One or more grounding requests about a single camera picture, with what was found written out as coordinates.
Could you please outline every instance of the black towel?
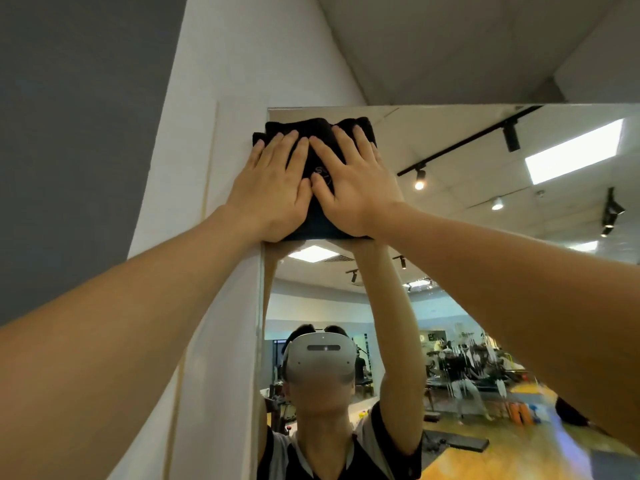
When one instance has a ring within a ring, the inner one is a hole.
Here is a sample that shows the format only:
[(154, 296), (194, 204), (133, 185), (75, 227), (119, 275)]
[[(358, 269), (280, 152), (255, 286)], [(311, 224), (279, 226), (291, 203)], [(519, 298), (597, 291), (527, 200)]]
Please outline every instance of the black towel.
[[(371, 122), (368, 118), (358, 118), (353, 119), (349, 118), (347, 120), (340, 121), (337, 126), (340, 126), (347, 135), (349, 135), (353, 139), (353, 127), (355, 125), (359, 125), (364, 134), (367, 136), (369, 141), (373, 143), (376, 142), (376, 139), (373, 135), (373, 128), (371, 126)], [(264, 133), (253, 133), (253, 144), (256, 144), (259, 139), (263, 140), (265, 144), (268, 144), (271, 141), (271, 138), (276, 136), (277, 133), (287, 134), (293, 130), (297, 130), (299, 138), (302, 137), (310, 137), (316, 136), (320, 138), (324, 143), (329, 146), (333, 152), (340, 158), (340, 160), (345, 163), (344, 156), (342, 151), (340, 151), (340, 147), (338, 146), (338, 142), (331, 131), (331, 124), (327, 122), (324, 118), (315, 118), (313, 120), (306, 121), (297, 121), (295, 123), (276, 123), (276, 122), (268, 122), (265, 125)], [(333, 183), (331, 181), (331, 176), (329, 172), (324, 167), (324, 164), (316, 155), (316, 152), (309, 146), (309, 153), (307, 157), (307, 163), (305, 164), (305, 170), (302, 173), (303, 178), (310, 178), (313, 172), (317, 172), (322, 175), (327, 182), (327, 185), (333, 192)], [(320, 207), (320, 202), (314, 196), (311, 199), (311, 204), (309, 204), (309, 211), (307, 214), (307, 219), (302, 223), (300, 227), (298, 227), (291, 234), (286, 236), (283, 241), (304, 241), (307, 239), (352, 239), (353, 236), (342, 232), (336, 226), (331, 224), (329, 219), (324, 216), (322, 211), (322, 207)]]

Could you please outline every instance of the mirror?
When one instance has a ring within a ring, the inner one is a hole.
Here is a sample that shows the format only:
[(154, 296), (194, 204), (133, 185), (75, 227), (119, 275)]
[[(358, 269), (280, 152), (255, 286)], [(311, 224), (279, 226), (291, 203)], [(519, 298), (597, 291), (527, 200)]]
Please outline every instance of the mirror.
[[(640, 105), (372, 106), (270, 112), (271, 120), (279, 123), (363, 116), (370, 120), (382, 158), (398, 175), (404, 198), (412, 206), (607, 259), (638, 262), (640, 218), (627, 213), (610, 226), (603, 209), (612, 193), (623, 207), (640, 200)], [(511, 124), (482, 134), (505, 121)], [(594, 140), (580, 146), (579, 137), (594, 130), (602, 133), (598, 141), (608, 137), (607, 131), (613, 135), (604, 144), (604, 153), (597, 152)], [(458, 145), (466, 139), (471, 141)], [(564, 169), (552, 168), (549, 173), (550, 160), (536, 167), (536, 161), (544, 158), (564, 158), (562, 152), (550, 152), (567, 141), (574, 147)], [(541, 168), (547, 168), (547, 174)], [(426, 373), (421, 391), (427, 438), (422, 445), (423, 469), (430, 468), (435, 477), (448, 472), (462, 478), (464, 468), (489, 475), (487, 457), (491, 457), (495, 468), (507, 468), (506, 462), (517, 458), (521, 468), (540, 475), (548, 471), (550, 461), (557, 471), (580, 472), (589, 462), (588, 448), (594, 441), (613, 452), (629, 452), (558, 398), (521, 363), (516, 351), (502, 346), (499, 330), (493, 331), (496, 337), (489, 335), (435, 277), (393, 249), (384, 250), (393, 279), (367, 276), (366, 262), (373, 258), (367, 251), (358, 259), (353, 246), (342, 241), (298, 241), (266, 249), (268, 293), (257, 381), (269, 400), (268, 422), (274, 431), (294, 437), (298, 430), (295, 397), (300, 396), (284, 380), (283, 362), (287, 339), (305, 324), (312, 325), (311, 332), (340, 327), (358, 352), (346, 395), (336, 400), (322, 395), (320, 387), (315, 391), (324, 399), (314, 407), (329, 411), (323, 407), (337, 401), (334, 406), (342, 405), (356, 431), (374, 414), (385, 375), (380, 331), (384, 330), (385, 340), (391, 333), (380, 324), (376, 327), (375, 308), (384, 307), (385, 300), (400, 290), (410, 307), (409, 320), (415, 316), (413, 327)], [(374, 290), (374, 297), (367, 296), (367, 288)], [(402, 356), (403, 350), (399, 347), (396, 354)], [(308, 421), (308, 403), (302, 414)], [(472, 451), (475, 456), (466, 456), (463, 467), (456, 460), (458, 453), (444, 454), (441, 440), (455, 452)], [(575, 459), (566, 445), (582, 464), (572, 463)], [(504, 456), (507, 450), (509, 460)]]

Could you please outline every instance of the forearm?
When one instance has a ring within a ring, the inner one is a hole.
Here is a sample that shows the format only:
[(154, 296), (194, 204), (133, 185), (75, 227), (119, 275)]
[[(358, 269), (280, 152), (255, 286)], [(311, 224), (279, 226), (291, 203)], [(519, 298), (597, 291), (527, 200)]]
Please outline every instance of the forearm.
[(2, 328), (0, 470), (105, 478), (251, 245), (251, 230), (219, 209)]
[(355, 250), (358, 270), (371, 304), (387, 380), (424, 386), (424, 359), (418, 323), (388, 248), (370, 243)]
[[(380, 215), (374, 236), (435, 279), (569, 403), (640, 449), (640, 387), (627, 372), (639, 361), (638, 268), (405, 204)], [(603, 329), (625, 337), (604, 362), (593, 353)], [(594, 387), (609, 382), (625, 391), (613, 402), (606, 388)]]

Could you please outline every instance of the finger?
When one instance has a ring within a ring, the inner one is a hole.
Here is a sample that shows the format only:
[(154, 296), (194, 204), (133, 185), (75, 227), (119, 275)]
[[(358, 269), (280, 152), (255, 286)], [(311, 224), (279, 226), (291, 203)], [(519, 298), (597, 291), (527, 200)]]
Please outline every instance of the finger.
[(356, 139), (358, 152), (363, 160), (368, 162), (376, 161), (376, 157), (373, 154), (367, 135), (364, 134), (364, 131), (358, 125), (353, 127), (353, 137)]
[(255, 164), (258, 163), (258, 159), (260, 158), (260, 153), (263, 148), (264, 148), (264, 141), (259, 139), (251, 149), (251, 154), (249, 154), (249, 160), (247, 160), (246, 165), (244, 165), (245, 169), (251, 170), (255, 168)]
[(333, 150), (325, 145), (320, 138), (312, 136), (309, 138), (309, 144), (311, 145), (311, 148), (314, 149), (320, 160), (322, 160), (326, 169), (329, 170), (329, 174), (331, 174), (331, 176), (334, 176), (335, 172), (340, 171), (340, 168), (344, 166), (344, 163), (340, 161), (340, 158), (338, 158)]
[(273, 158), (269, 165), (276, 166), (277, 168), (282, 168), (284, 170), (287, 166), (287, 160), (289, 159), (289, 154), (291, 154), (291, 149), (293, 148), (293, 145), (296, 144), (297, 139), (298, 131), (296, 130), (293, 130), (282, 138), (273, 151)]
[(344, 160), (347, 162), (347, 165), (356, 165), (357, 163), (362, 162), (362, 157), (358, 153), (356, 144), (349, 135), (347, 135), (340, 126), (334, 126), (331, 129), (336, 140), (338, 140), (338, 146), (340, 146), (340, 149), (342, 150), (342, 154), (344, 155)]
[(302, 172), (305, 170), (308, 153), (309, 138), (300, 138), (296, 149), (293, 150), (293, 155), (291, 156), (291, 160), (289, 160), (289, 165), (287, 166), (287, 174), (297, 182), (302, 178)]
[(373, 151), (373, 156), (376, 159), (376, 161), (380, 165), (383, 165), (382, 156), (380, 156), (380, 152), (378, 151), (378, 147), (376, 146), (375, 143), (373, 143), (373, 141), (371, 142), (371, 150)]
[(308, 178), (303, 178), (300, 180), (300, 185), (298, 186), (296, 209), (300, 212), (301, 216), (304, 216), (305, 219), (307, 218), (307, 211), (309, 210), (309, 202), (311, 202), (312, 195), (311, 181), (309, 181)]
[(278, 133), (276, 136), (271, 138), (271, 141), (267, 145), (267, 147), (262, 151), (260, 155), (260, 160), (256, 164), (256, 168), (266, 167), (271, 161), (271, 157), (273, 156), (273, 151), (276, 146), (282, 141), (284, 135), (282, 133)]
[(324, 178), (322, 178), (318, 173), (313, 173), (311, 175), (311, 190), (313, 190), (316, 199), (320, 202), (324, 215), (331, 212), (331, 209), (335, 204), (335, 196), (332, 194), (331, 190), (329, 190), (329, 187), (327, 187)]

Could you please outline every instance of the wooden floor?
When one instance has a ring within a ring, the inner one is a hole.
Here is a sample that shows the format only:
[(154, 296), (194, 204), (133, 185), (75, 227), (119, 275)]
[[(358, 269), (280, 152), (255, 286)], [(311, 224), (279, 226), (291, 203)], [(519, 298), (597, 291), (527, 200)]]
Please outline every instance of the wooden floor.
[(488, 422), (467, 417), (458, 425), (454, 415), (438, 423), (424, 423), (459, 435), (488, 438), (484, 453), (448, 448), (423, 471), (429, 480), (591, 480), (589, 450), (633, 454), (613, 438), (589, 428), (564, 427), (559, 419), (536, 426), (517, 426), (508, 419)]

